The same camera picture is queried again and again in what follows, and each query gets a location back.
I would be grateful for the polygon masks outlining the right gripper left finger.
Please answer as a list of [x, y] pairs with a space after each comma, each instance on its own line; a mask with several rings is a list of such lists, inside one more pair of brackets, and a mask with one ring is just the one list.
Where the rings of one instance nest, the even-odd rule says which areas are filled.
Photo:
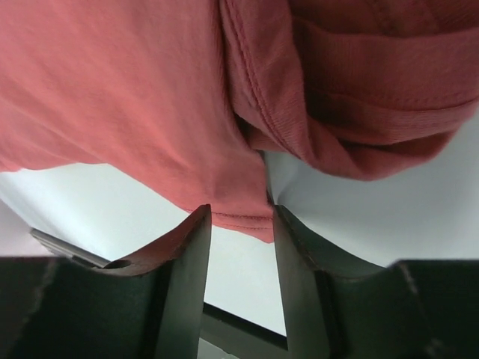
[[1, 259], [3, 358], [195, 358], [211, 209], [102, 268]]

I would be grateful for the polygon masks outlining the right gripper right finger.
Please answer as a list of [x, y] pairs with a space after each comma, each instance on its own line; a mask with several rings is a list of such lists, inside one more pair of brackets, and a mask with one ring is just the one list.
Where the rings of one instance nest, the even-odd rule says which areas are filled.
[[292, 358], [476, 358], [478, 262], [381, 267], [274, 210], [275, 254]]

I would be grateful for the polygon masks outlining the pink t shirt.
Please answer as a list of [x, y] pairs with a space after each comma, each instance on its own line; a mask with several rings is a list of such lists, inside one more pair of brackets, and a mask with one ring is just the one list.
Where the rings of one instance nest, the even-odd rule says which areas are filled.
[[1, 170], [108, 164], [272, 241], [259, 153], [378, 180], [478, 106], [476, 1], [3, 1]]

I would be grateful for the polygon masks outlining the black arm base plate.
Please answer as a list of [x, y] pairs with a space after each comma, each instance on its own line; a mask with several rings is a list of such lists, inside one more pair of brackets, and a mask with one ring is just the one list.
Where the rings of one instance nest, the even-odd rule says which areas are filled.
[[236, 358], [289, 358], [286, 337], [204, 304], [200, 338]]

